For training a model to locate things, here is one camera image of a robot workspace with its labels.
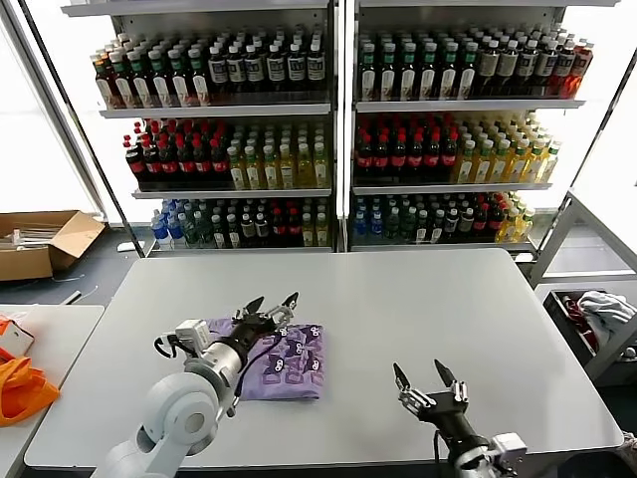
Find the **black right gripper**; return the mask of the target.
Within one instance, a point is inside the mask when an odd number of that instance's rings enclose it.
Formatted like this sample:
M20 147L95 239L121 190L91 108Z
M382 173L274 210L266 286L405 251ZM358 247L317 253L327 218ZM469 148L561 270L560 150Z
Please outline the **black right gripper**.
M434 365L449 391L427 395L411 386L397 362L392 365L399 401L407 410L422 410L419 412L419 420L437 428L450 452L467 452L488 446L489 440L479 435L465 416L468 408L466 383L457 380L452 371L439 360L435 359Z

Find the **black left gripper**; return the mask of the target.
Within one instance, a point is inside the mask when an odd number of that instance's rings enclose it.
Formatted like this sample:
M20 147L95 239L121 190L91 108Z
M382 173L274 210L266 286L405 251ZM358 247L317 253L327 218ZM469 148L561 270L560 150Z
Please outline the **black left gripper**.
M292 321L298 298L299 293L294 292L265 314L260 312L265 297L252 300L233 315L235 326L225 338L225 344L240 358L246 358L257 341L274 334L278 328L285 328Z

